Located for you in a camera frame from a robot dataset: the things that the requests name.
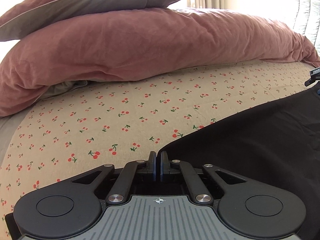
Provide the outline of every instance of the metal pin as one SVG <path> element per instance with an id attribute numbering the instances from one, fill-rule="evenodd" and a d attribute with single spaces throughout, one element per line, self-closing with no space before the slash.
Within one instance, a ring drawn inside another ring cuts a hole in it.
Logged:
<path id="1" fill-rule="evenodd" d="M 120 202 L 123 201 L 124 197 L 119 194 L 113 194 L 108 197 L 108 200 L 111 202 Z"/>
<path id="2" fill-rule="evenodd" d="M 199 202 L 209 202 L 211 200 L 211 197 L 206 194 L 200 194 L 196 196 L 196 200 Z"/>

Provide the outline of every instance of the fitted sheet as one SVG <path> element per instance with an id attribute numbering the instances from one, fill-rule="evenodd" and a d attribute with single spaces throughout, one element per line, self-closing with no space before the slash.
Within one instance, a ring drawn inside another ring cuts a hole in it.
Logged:
<path id="1" fill-rule="evenodd" d="M 204 126 L 305 90 L 309 70 L 300 62 L 248 61 L 137 82 L 96 82 L 43 99 L 0 121 L 3 214 L 39 187 L 105 163 L 119 168 L 146 159 L 151 150 Z M 2 221 L 0 238 L 6 232 Z"/>

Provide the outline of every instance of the pillow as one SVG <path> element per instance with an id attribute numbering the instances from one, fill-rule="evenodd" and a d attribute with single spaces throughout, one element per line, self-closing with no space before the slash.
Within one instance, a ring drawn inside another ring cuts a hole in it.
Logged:
<path id="1" fill-rule="evenodd" d="M 61 82 L 136 81 L 253 59 L 320 66 L 305 36 L 261 17 L 192 8 L 83 15 L 31 33 L 8 52 L 0 64 L 0 116 L 30 106 Z"/>
<path id="2" fill-rule="evenodd" d="M 25 0 L 0 17 L 0 41 L 20 40 L 52 23 L 115 10 L 165 8 L 180 0 Z"/>

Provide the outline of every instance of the black fabric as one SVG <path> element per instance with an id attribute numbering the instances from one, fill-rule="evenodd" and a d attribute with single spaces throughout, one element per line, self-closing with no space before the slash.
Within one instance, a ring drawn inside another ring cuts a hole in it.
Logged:
<path id="1" fill-rule="evenodd" d="M 314 87 L 247 109 L 162 150 L 195 168 L 214 164 L 288 190 L 305 203 L 299 236 L 320 239 L 320 96 Z"/>

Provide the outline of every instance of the pink duvet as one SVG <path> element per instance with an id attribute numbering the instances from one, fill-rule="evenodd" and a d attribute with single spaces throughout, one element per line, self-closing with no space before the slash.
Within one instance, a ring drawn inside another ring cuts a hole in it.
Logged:
<path id="1" fill-rule="evenodd" d="M 0 116 L 72 80 L 135 81 L 252 59 L 320 66 L 312 43 L 279 21 L 228 10 L 150 8 L 60 21 L 18 42 L 0 64 Z"/>

